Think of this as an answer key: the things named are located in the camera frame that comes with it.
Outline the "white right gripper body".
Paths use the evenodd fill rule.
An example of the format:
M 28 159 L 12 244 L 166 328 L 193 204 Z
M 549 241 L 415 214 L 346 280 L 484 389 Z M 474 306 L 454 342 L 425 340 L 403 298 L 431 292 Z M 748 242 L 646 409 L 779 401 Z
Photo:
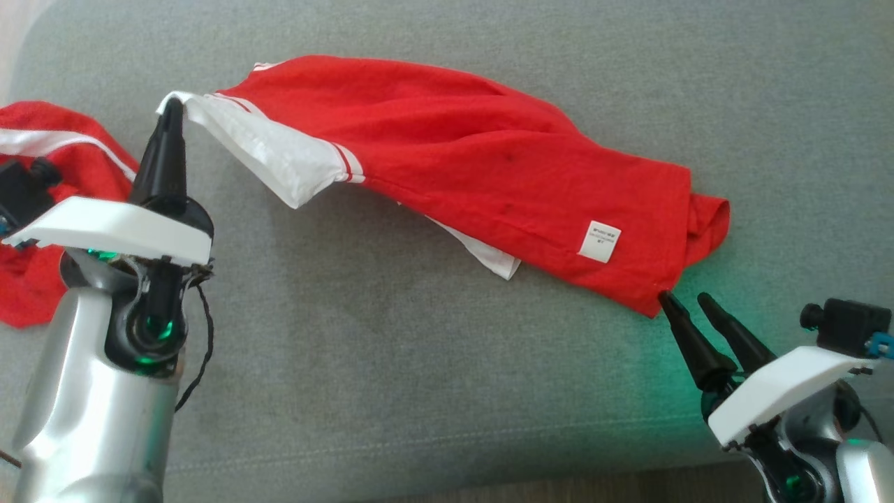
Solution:
M 719 394 L 735 372 L 735 364 L 718 351 L 701 351 L 701 390 Z M 843 356 L 820 347 L 801 346 L 751 373 L 742 384 L 707 415 L 706 423 L 718 444 L 725 449 L 744 445 L 751 427 L 769 423 L 777 416 L 800 407 L 808 399 L 822 398 L 827 388 L 847 379 L 851 371 L 874 370 L 878 360 Z M 845 434 L 833 419 L 820 419 L 803 435 L 827 437 L 843 442 Z

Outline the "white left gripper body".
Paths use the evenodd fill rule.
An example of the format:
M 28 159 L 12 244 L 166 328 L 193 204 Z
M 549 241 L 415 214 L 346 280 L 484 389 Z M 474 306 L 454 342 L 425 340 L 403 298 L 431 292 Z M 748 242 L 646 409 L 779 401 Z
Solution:
M 213 240 L 195 228 L 143 207 L 99 198 L 65 198 L 3 244 L 34 242 L 76 249 L 99 249 L 189 267 L 210 263 Z

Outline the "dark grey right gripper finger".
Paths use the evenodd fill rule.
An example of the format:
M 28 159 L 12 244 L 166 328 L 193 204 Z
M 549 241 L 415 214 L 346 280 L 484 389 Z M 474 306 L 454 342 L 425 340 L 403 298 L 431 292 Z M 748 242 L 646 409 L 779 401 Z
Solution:
M 712 327 L 726 340 L 734 356 L 738 358 L 743 372 L 752 374 L 777 359 L 770 348 L 722 308 L 709 293 L 699 293 L 697 302 Z
M 728 388 L 738 366 L 716 350 L 691 321 L 689 311 L 671 291 L 659 293 L 662 311 L 668 319 L 677 347 L 699 391 L 720 393 Z

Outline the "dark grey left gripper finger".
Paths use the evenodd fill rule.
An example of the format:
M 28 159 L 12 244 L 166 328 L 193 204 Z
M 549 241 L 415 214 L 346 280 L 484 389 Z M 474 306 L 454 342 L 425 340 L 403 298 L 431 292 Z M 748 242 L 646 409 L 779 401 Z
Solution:
M 183 104 L 167 102 L 167 175 L 170 212 L 184 212 L 187 205 L 186 146 L 183 139 Z
M 168 99 L 148 140 L 130 203 L 154 212 L 175 211 L 175 99 Z

